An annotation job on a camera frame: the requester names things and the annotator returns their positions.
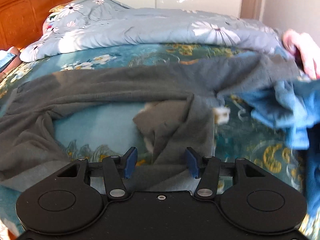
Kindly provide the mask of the grey sweater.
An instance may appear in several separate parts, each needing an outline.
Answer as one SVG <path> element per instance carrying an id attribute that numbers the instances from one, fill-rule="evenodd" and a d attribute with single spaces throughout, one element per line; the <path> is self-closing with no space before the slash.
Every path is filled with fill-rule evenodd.
<path id="1" fill-rule="evenodd" d="M 1 184 L 24 191 L 69 159 L 54 138 L 53 120 L 110 102 L 156 101 L 143 113 L 156 165 L 182 165 L 184 150 L 213 150 L 213 108 L 233 93 L 292 81 L 300 71 L 280 55 L 215 57 L 195 64 L 55 72 L 12 91 L 1 117 Z"/>

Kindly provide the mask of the blue fleece garment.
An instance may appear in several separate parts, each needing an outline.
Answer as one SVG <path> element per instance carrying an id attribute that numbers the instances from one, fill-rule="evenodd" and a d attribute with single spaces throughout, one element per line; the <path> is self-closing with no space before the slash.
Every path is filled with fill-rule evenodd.
<path id="1" fill-rule="evenodd" d="M 319 213 L 319 81 L 279 81 L 239 97 L 253 108 L 253 118 L 285 132 L 286 146 L 305 151 L 308 214 L 315 217 Z"/>

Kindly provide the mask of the blue and pink pillow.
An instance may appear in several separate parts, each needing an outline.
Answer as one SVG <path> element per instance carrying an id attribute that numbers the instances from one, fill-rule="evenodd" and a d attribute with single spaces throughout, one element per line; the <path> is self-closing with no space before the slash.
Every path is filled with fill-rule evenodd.
<path id="1" fill-rule="evenodd" d="M 9 74 L 22 63 L 20 51 L 16 47 L 1 50 L 1 78 Z"/>

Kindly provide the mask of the light blue floral quilt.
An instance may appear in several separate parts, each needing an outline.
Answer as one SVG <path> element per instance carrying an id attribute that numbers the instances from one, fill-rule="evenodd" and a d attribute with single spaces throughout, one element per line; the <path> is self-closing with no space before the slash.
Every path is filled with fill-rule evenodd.
<path id="1" fill-rule="evenodd" d="M 213 12 L 128 7 L 114 0 L 75 0 L 47 18 L 49 28 L 20 58 L 48 56 L 127 44 L 208 44 L 273 54 L 280 32 L 256 20 Z"/>

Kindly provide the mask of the pink fleece garment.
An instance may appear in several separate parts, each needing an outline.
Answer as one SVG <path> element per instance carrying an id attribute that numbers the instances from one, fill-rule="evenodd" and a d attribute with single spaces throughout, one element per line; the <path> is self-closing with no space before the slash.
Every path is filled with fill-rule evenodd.
<path id="1" fill-rule="evenodd" d="M 304 73 L 313 80 L 319 79 L 319 46 L 313 38 L 289 29 L 283 33 L 282 42 L 291 55 L 300 55 Z"/>

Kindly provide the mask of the orange wooden headboard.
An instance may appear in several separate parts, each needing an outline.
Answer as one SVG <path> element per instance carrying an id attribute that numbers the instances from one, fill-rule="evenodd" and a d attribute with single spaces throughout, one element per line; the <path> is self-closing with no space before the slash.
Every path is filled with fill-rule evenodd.
<path id="1" fill-rule="evenodd" d="M 1 0 L 1 49 L 23 49 L 42 36 L 50 9 L 73 0 Z"/>

